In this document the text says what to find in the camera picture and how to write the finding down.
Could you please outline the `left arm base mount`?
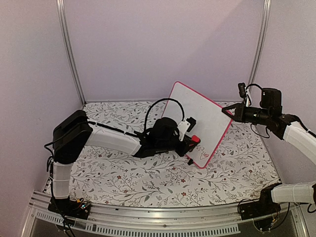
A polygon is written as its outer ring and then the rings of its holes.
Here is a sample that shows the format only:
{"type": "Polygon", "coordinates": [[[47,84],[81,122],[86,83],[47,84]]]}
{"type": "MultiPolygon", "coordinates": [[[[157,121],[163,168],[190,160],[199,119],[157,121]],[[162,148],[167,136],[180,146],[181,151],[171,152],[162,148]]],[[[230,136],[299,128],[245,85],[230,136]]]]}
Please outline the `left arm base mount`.
{"type": "Polygon", "coordinates": [[[90,214],[91,202],[83,198],[71,200],[70,197],[64,199],[51,198],[48,210],[63,216],[69,216],[87,220],[90,214]]]}

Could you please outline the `red whiteboard eraser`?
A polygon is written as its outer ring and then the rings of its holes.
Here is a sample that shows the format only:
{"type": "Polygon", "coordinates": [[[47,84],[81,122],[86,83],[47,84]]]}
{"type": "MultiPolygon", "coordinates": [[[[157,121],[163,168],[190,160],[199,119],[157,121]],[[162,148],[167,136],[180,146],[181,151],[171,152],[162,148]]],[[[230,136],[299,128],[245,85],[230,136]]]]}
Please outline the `red whiteboard eraser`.
{"type": "Polygon", "coordinates": [[[198,143],[200,143],[200,138],[198,138],[196,135],[193,135],[192,141],[198,144],[198,143]]]}

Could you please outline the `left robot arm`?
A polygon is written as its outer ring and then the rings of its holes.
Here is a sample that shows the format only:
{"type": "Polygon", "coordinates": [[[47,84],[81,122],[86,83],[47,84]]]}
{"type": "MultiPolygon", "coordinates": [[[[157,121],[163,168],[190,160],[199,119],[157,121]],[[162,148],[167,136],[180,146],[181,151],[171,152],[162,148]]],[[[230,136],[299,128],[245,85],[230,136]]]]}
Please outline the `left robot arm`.
{"type": "Polygon", "coordinates": [[[118,128],[89,120],[86,112],[77,110],[53,130],[52,195],[54,206],[62,214],[70,214],[73,203],[68,200],[71,168],[85,146],[108,148],[136,158],[147,158],[175,151],[180,157],[200,143],[197,136],[188,136],[196,124],[194,118],[179,123],[159,118],[143,132],[128,133],[118,128]]]}

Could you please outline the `left aluminium frame post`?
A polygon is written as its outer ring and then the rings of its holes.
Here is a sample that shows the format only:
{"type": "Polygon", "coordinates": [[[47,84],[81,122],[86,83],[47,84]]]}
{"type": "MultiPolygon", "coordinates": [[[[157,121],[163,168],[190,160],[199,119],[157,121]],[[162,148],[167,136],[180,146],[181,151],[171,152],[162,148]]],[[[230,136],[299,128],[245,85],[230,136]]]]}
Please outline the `left aluminium frame post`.
{"type": "Polygon", "coordinates": [[[66,11],[65,11],[65,1],[64,0],[57,0],[56,1],[57,5],[57,14],[59,18],[59,23],[60,23],[60,28],[61,28],[61,33],[63,37],[63,42],[65,46],[65,51],[66,51],[66,56],[68,59],[70,71],[72,74],[72,78],[74,81],[74,85],[79,97],[79,101],[81,102],[82,105],[86,104],[86,99],[84,96],[83,88],[79,79],[79,74],[75,62],[75,57],[71,45],[71,39],[70,39],[70,34],[69,34],[69,29],[68,29],[68,24],[67,24],[67,17],[66,17],[66,11]]]}

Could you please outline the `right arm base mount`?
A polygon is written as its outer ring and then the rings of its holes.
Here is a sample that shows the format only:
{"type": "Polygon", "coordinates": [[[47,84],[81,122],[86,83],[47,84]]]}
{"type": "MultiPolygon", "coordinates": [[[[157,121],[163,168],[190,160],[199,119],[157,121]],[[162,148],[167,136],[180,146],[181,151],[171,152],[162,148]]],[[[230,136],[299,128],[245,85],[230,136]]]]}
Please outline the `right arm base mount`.
{"type": "Polygon", "coordinates": [[[237,212],[241,216],[242,220],[253,219],[265,215],[271,215],[281,211],[281,206],[278,203],[272,201],[250,201],[245,203],[239,203],[237,206],[237,212]]]}

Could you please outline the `aluminium frame post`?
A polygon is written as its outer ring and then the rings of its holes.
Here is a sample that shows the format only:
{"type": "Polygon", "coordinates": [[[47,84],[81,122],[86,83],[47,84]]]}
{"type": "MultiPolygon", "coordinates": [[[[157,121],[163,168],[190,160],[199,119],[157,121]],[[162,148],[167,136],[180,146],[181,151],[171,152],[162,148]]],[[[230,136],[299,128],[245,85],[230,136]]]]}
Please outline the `aluminium frame post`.
{"type": "Polygon", "coordinates": [[[61,28],[61,33],[63,37],[63,42],[65,46],[65,51],[66,51],[66,56],[68,59],[70,71],[72,74],[72,78],[74,81],[74,85],[79,97],[79,101],[81,102],[82,105],[86,104],[86,99],[84,96],[83,88],[79,79],[79,74],[75,62],[75,57],[71,45],[71,39],[70,39],[70,34],[69,34],[69,29],[68,29],[68,24],[67,24],[67,17],[66,17],[66,11],[65,11],[65,1],[64,0],[57,0],[56,1],[57,5],[57,14],[59,18],[59,23],[60,23],[60,28],[61,28]]]}
{"type": "Polygon", "coordinates": [[[271,2],[272,2],[271,0],[263,1],[263,10],[262,10],[262,17],[261,17],[261,25],[259,29],[259,36],[257,40],[254,60],[251,66],[250,76],[249,76],[247,86],[255,83],[256,75],[257,75],[259,64],[260,64],[260,59],[261,59],[263,48],[264,48],[268,25],[269,25],[271,2]]]}

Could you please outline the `front aluminium rail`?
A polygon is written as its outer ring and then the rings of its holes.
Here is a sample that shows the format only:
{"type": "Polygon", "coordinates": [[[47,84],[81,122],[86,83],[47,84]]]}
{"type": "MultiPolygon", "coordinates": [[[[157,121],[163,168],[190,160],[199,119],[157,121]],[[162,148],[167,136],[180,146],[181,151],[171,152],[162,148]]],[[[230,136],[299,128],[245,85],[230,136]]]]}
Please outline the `front aluminium rail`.
{"type": "Polygon", "coordinates": [[[185,208],[144,208],[93,204],[87,219],[63,218],[48,210],[50,196],[33,192],[24,237],[313,237],[316,216],[306,205],[283,204],[276,224],[270,216],[243,220],[237,204],[185,208]]]}

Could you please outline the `pink framed whiteboard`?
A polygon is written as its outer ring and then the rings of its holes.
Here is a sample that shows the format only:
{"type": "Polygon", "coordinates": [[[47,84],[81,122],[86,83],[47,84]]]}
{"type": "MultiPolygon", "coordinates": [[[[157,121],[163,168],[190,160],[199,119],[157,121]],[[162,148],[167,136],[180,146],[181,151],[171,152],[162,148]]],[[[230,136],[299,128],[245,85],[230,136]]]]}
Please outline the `pink framed whiteboard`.
{"type": "Polygon", "coordinates": [[[199,168],[206,168],[232,123],[232,119],[222,113],[222,107],[206,96],[175,82],[170,98],[177,100],[183,107],[185,118],[194,118],[196,124],[188,136],[197,136],[200,143],[188,152],[187,156],[199,168]]]}

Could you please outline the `right aluminium frame post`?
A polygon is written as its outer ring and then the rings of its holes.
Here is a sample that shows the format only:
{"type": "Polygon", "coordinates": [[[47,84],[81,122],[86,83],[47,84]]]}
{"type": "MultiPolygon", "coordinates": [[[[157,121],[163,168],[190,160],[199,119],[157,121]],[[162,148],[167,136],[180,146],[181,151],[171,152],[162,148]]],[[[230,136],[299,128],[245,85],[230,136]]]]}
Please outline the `right aluminium frame post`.
{"type": "Polygon", "coordinates": [[[262,10],[262,17],[261,17],[261,25],[259,29],[259,36],[257,40],[254,60],[251,66],[250,76],[249,76],[247,86],[255,83],[256,75],[257,75],[259,64],[260,64],[260,59],[261,59],[263,48],[264,48],[268,25],[269,25],[271,2],[272,2],[271,0],[263,1],[263,10],[262,10]]]}

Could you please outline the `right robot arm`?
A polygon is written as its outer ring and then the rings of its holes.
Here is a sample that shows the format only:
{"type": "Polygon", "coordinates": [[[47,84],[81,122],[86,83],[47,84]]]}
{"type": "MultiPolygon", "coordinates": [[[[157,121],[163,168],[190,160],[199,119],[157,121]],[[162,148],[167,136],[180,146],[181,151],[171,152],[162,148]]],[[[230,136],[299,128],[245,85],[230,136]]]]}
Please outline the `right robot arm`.
{"type": "MultiPolygon", "coordinates": [[[[280,140],[287,142],[312,163],[316,161],[316,135],[303,124],[296,115],[282,112],[281,91],[275,88],[261,88],[259,107],[251,104],[249,86],[238,84],[239,95],[243,102],[222,109],[222,112],[235,122],[250,125],[263,125],[280,140]]],[[[281,210],[281,203],[316,202],[316,183],[306,182],[297,184],[276,183],[261,190],[258,201],[250,201],[238,207],[242,219],[250,219],[269,215],[281,210]]]]}

